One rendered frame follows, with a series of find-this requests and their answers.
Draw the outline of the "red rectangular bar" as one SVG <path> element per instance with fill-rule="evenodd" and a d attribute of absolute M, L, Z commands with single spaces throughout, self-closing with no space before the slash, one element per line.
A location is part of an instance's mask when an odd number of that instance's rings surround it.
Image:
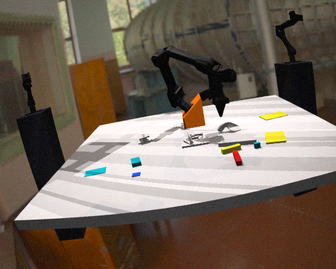
<path fill-rule="evenodd" d="M 241 161 L 241 159 L 240 159 L 240 155 L 239 155 L 238 151 L 237 151 L 237 150 L 233 150 L 232 152 L 233 152 L 233 156 L 234 156 L 234 158 L 235 158 L 235 163 L 236 163 L 236 165 L 237 165 L 237 166 L 242 165 L 242 161 Z"/>

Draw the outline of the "yellow rectangular block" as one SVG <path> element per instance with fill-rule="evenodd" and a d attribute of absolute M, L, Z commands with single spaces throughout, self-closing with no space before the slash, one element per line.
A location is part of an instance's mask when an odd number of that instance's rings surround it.
<path fill-rule="evenodd" d="M 227 146 L 227 147 L 221 148 L 222 154 L 231 153 L 233 150 L 237 150 L 237 151 L 241 150 L 241 145 L 238 143 L 238 144 L 235 144 L 235 145 L 232 145 L 232 146 Z"/>

